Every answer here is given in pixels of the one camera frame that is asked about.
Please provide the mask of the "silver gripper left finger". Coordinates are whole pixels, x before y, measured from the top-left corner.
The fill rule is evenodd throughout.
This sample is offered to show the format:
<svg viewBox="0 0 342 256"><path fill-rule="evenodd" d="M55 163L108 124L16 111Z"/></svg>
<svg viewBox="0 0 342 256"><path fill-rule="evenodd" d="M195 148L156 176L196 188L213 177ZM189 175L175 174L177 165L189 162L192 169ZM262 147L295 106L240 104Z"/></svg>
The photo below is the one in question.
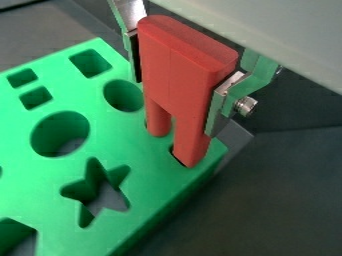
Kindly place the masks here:
<svg viewBox="0 0 342 256"><path fill-rule="evenodd" d="M137 22L147 16L143 0L107 0L117 21L124 49L128 53L132 78L141 81Z"/></svg>

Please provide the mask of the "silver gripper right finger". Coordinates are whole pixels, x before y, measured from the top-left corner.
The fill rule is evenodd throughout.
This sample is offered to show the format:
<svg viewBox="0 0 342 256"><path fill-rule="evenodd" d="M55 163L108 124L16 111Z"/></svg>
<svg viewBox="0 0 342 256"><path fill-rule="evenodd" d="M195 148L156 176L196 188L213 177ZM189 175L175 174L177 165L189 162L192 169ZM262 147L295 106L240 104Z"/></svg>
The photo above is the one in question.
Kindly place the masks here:
<svg viewBox="0 0 342 256"><path fill-rule="evenodd" d="M240 68L217 84L212 91L204 133L215 137L235 113L247 117L258 104L250 94L267 86L282 70L282 66L251 49L246 49Z"/></svg>

